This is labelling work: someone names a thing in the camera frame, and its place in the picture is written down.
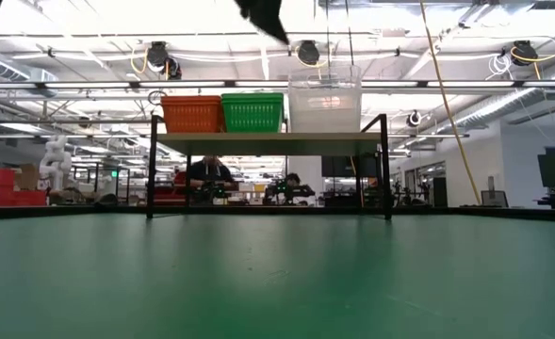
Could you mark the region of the green perforated plastic basket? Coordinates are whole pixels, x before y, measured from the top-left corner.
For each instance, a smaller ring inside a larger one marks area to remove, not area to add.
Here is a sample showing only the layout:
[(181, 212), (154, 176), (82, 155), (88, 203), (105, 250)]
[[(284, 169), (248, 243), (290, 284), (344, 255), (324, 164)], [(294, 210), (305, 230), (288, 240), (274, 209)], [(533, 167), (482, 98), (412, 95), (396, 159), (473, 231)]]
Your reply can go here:
[(221, 96), (228, 133), (280, 133), (283, 93), (225, 93)]

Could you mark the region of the clear plastic container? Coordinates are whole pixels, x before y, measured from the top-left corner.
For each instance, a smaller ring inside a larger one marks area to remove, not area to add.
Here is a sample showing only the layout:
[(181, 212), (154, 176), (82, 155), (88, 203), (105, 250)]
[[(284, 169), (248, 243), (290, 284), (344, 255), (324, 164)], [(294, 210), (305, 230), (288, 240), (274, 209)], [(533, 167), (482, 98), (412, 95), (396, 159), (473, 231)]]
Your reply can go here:
[(355, 133), (362, 110), (361, 69), (305, 69), (288, 77), (289, 130), (294, 133)]

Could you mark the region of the orange perforated plastic basket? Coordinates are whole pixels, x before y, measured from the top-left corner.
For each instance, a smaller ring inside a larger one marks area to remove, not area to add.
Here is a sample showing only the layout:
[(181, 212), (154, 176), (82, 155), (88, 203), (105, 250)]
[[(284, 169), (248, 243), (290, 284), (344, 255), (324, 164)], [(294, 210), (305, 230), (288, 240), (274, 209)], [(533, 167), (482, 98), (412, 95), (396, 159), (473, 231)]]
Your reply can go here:
[(164, 96), (160, 99), (168, 133), (226, 130), (220, 96)]

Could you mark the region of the person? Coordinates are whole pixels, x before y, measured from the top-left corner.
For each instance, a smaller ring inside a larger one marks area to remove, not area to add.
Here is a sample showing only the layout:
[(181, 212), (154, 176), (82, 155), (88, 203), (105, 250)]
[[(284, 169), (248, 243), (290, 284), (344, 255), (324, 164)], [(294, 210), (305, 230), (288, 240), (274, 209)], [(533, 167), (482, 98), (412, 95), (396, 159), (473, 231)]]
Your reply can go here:
[(188, 168), (189, 185), (195, 203), (211, 204), (214, 198), (223, 197), (225, 191), (236, 188), (231, 171), (215, 155), (205, 155)]
[(309, 199), (315, 196), (316, 192), (311, 186), (303, 184), (297, 173), (291, 172), (286, 176), (283, 205), (308, 207), (311, 205)]

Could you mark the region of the long horizontal light strip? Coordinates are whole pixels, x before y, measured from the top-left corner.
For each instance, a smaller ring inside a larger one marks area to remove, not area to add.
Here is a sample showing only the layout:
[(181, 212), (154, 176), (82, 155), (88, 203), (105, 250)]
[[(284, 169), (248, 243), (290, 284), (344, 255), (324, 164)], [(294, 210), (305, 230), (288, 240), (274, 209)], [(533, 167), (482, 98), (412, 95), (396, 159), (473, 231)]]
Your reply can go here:
[[(442, 85), (449, 89), (555, 89), (555, 80), (536, 81), (362, 81), (363, 89), (427, 89)], [(286, 89), (286, 81), (212, 80), (212, 81), (133, 81), (133, 82), (3, 82), (0, 89), (201, 89), (201, 88), (246, 88)]]

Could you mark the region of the white humanoid robot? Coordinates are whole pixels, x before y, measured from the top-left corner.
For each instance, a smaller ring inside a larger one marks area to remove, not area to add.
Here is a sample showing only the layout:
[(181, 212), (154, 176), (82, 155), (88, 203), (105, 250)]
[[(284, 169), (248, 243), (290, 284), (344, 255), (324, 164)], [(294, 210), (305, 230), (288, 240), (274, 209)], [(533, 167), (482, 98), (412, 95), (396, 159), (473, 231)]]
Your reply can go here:
[(64, 177), (70, 173), (72, 156), (65, 151), (67, 142), (65, 135), (55, 135), (45, 143), (45, 154), (39, 164), (39, 177), (48, 190), (61, 190)]

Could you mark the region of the brown cardboard box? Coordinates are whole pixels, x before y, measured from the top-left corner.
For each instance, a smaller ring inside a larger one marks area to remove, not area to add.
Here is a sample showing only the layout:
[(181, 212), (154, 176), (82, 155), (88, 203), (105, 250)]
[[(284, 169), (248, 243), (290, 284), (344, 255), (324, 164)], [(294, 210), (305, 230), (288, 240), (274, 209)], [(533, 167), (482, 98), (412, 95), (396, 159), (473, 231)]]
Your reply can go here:
[(20, 190), (37, 190), (39, 178), (39, 170), (34, 164), (22, 164), (16, 171), (15, 185)]

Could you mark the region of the small grey desk device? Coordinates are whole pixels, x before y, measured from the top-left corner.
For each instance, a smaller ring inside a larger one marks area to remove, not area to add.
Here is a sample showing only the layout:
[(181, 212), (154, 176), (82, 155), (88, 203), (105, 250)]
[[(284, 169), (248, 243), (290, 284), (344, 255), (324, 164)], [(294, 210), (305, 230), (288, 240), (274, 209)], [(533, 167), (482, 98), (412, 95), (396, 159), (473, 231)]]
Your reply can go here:
[(509, 203), (504, 190), (496, 190), (494, 176), (487, 177), (487, 188), (481, 191), (482, 206), (508, 208)]

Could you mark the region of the black frame wooden shelf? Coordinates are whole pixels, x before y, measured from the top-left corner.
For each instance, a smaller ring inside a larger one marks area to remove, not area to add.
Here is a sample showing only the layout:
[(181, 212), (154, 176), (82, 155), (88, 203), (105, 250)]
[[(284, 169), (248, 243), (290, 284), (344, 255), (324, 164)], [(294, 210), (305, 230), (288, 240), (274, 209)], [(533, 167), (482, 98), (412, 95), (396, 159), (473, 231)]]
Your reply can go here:
[(368, 125), (380, 125), (378, 133), (362, 131), (358, 133), (201, 133), (163, 134), (157, 132), (163, 119), (157, 115), (151, 118), (151, 154), (148, 165), (146, 217), (151, 219), (160, 207), (155, 207), (156, 148), (158, 143), (173, 147), (186, 156), (186, 166), (191, 165), (194, 155), (271, 155), (271, 156), (345, 156), (359, 160), (365, 154), (378, 153), (381, 160), (382, 205), (365, 207), (362, 202), (357, 207), (193, 207), (190, 194), (186, 194), (183, 207), (175, 207), (176, 213), (184, 215), (227, 214), (227, 215), (382, 215), (390, 220), (393, 216), (392, 193), (389, 184), (389, 145), (387, 116), (380, 114)]

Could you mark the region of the black frame robot cell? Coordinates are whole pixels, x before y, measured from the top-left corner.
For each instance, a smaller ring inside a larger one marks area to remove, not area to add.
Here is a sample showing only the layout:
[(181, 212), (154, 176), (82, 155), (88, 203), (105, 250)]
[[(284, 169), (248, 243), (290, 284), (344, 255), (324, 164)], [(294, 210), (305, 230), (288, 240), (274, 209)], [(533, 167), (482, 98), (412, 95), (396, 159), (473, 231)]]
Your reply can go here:
[(101, 163), (76, 163), (72, 166), (69, 179), (83, 202), (93, 203), (112, 195), (118, 205), (129, 203), (130, 169)]

